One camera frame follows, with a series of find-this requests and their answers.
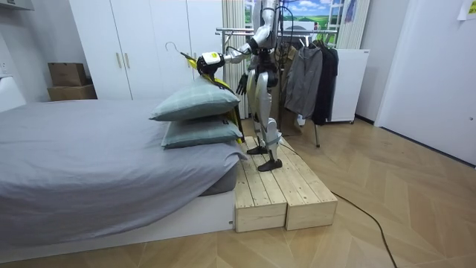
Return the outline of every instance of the window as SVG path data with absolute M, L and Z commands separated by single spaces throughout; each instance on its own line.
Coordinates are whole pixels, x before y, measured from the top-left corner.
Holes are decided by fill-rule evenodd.
M 254 0 L 243 1 L 245 1 L 246 27 L 252 28 L 252 10 Z M 344 0 L 300 0 L 285 1 L 284 3 L 294 16 L 295 29 L 338 31 L 340 27 L 342 12 L 344 9 Z M 293 25 L 291 16 L 287 11 L 283 11 L 283 13 L 284 28 L 290 29 Z M 314 35 L 312 38 L 321 38 L 321 35 Z M 336 42 L 337 35 L 330 36 L 329 45 L 335 47 Z

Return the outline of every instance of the mattress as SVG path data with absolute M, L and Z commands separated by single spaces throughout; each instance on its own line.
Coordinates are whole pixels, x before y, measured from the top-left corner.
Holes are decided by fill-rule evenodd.
M 165 150 L 156 100 L 32 103 L 0 112 L 0 248 L 147 226 L 233 189 L 236 142 Z
M 214 194 L 222 194 L 235 189 L 237 185 L 237 165 L 232 167 L 218 182 L 215 182 L 205 192 L 200 194 L 201 197 L 207 197 Z

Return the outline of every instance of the pillow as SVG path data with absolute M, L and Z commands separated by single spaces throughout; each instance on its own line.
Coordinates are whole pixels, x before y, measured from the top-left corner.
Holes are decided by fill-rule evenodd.
M 166 148 L 213 144 L 241 138 L 238 127 L 222 117 L 208 117 L 188 121 L 174 121 L 162 140 Z
M 200 77 L 191 87 L 176 92 L 152 111 L 150 119 L 180 121 L 221 115 L 232 110 L 239 98 Z

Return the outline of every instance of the wooden plank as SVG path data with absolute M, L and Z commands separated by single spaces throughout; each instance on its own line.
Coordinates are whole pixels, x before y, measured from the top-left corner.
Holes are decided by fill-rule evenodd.
M 286 222 L 286 208 L 286 203 L 238 208 L 235 216 L 235 230 L 247 232 L 283 227 Z
M 256 141 L 252 137 L 245 137 L 245 141 L 249 149 L 256 146 Z M 253 160 L 255 170 L 258 166 L 265 163 L 262 156 L 251 156 L 251 159 Z M 286 198 L 284 198 L 283 192 L 281 192 L 280 186 L 277 184 L 271 171 L 259 172 L 258 174 L 260 175 L 261 182 L 265 187 L 271 204 L 281 204 L 286 202 Z
M 261 155 L 265 161 L 269 160 L 268 155 Z M 299 195 L 296 187 L 292 184 L 291 178 L 288 177 L 288 174 L 284 173 L 282 168 L 277 168 L 271 171 L 274 178 L 276 179 L 277 184 L 280 186 L 281 192 L 283 193 L 288 205 L 304 205 L 303 198 Z
M 235 207 L 251 208 L 254 207 L 253 197 L 246 180 L 245 170 L 241 161 L 237 164 L 237 186 L 235 187 Z
M 283 139 L 283 143 L 293 149 L 287 141 Z M 321 202 L 337 201 L 334 194 L 325 186 L 319 177 L 311 170 L 311 168 L 296 153 L 286 147 L 281 147 L 291 163 L 296 167 L 309 187 L 315 192 Z
M 246 145 L 241 144 L 242 150 L 246 151 Z M 266 193 L 265 186 L 261 182 L 261 177 L 258 174 L 257 168 L 254 166 L 253 160 L 248 157 L 248 160 L 242 160 L 243 169 L 245 170 L 246 180 L 253 197 L 254 205 L 270 205 L 268 193 Z
M 334 222 L 337 201 L 289 206 L 286 230 L 331 225 Z
M 295 166 L 291 163 L 288 159 L 286 154 L 281 150 L 281 147 L 277 149 L 277 157 L 283 163 L 283 167 L 281 168 L 284 173 L 288 176 L 289 180 L 295 186 L 296 191 L 302 197 L 305 204 L 314 204 L 320 202 L 318 196 L 314 193 L 314 191 L 309 187 L 307 182 L 301 176 L 301 174 L 296 170 Z

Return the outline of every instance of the cabinet handle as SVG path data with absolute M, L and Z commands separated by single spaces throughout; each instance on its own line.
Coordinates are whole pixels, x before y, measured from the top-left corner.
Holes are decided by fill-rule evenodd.
M 126 53 L 126 64 L 127 64 L 127 68 L 131 68 L 131 65 L 129 65 L 129 56 L 127 56 L 127 53 Z
M 122 64 L 120 64 L 120 57 L 118 52 L 116 52 L 116 58 L 118 59 L 119 68 L 122 68 Z

